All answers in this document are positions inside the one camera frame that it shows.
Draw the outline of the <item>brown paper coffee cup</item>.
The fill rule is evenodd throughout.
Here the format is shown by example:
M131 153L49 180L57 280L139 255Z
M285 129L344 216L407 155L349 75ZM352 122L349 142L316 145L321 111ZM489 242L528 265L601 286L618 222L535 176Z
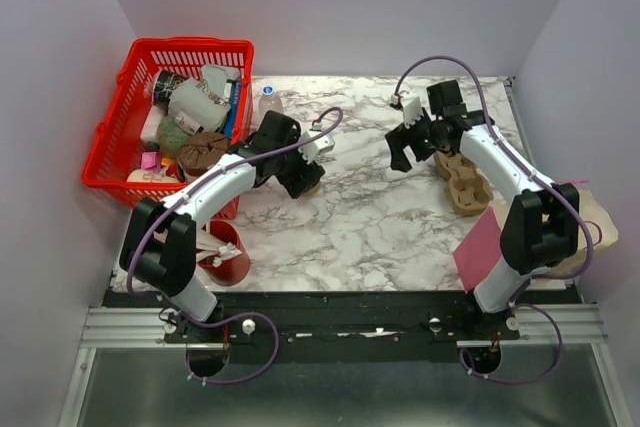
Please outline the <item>brown paper coffee cup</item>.
M319 191L320 187L321 187L321 183L318 182L313 187L311 187L308 191L306 191L304 193L304 196L313 196L313 195L315 195Z

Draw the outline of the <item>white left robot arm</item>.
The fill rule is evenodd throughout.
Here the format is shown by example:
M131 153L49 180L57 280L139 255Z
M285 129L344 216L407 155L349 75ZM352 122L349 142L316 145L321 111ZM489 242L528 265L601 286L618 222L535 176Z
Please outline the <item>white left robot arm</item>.
M320 120L304 132L293 118L269 111L247 141L232 144L205 174L180 191L133 209L119 265L127 289L138 279L187 314L187 329L201 342L214 340L222 327L216 296L195 274L197 234L236 197L274 177L293 199L312 190L325 174L316 158L333 149Z

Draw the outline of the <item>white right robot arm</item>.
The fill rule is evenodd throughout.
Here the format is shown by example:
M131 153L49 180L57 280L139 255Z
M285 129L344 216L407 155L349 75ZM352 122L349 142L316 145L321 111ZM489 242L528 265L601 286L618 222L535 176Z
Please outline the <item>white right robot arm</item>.
M503 224L500 256L488 275L471 292L476 305L460 314L460 326L480 339L496 327L494 313L504 311L535 278L574 255L579 240L579 192L538 174L510 146L484 109L470 111L459 84L444 81L427 89L428 102L393 94L391 105L402 123L386 134L391 168L408 172L404 153L417 161L437 152L462 154L497 189L509 210Z

